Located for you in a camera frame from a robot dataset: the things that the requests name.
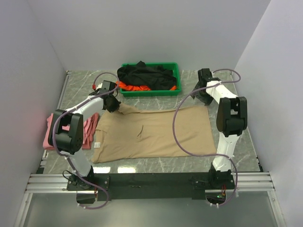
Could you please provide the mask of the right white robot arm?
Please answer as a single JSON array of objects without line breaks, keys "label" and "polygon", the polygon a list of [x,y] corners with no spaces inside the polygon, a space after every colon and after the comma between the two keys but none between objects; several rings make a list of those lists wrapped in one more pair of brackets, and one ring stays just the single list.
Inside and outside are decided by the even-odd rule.
[{"label": "right white robot arm", "polygon": [[205,105],[210,105],[213,101],[218,104],[216,127],[219,142],[208,173],[209,186],[218,189],[233,183],[230,158],[240,135],[248,125],[247,99],[231,92],[219,78],[213,76],[209,68],[198,71],[198,82],[194,89],[202,87],[206,89],[191,96]]}]

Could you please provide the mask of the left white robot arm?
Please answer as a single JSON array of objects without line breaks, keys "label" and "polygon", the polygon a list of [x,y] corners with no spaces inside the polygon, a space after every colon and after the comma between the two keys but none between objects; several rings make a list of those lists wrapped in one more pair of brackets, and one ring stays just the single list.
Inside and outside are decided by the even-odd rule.
[{"label": "left white robot arm", "polygon": [[68,190],[86,191],[97,187],[93,167],[82,150],[84,122],[102,110],[112,113],[119,108],[120,102],[113,95],[117,88],[116,83],[107,80],[98,86],[93,84],[93,92],[82,102],[53,112],[48,143],[72,168]]}]

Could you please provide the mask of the beige t shirt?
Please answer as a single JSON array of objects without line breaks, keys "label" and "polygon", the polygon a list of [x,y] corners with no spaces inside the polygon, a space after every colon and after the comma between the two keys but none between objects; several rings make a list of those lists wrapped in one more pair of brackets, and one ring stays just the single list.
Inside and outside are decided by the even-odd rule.
[{"label": "beige t shirt", "polygon": [[121,104],[104,111],[95,131],[94,164],[127,158],[184,157],[216,153],[208,110],[195,105],[174,110],[139,110]]}]

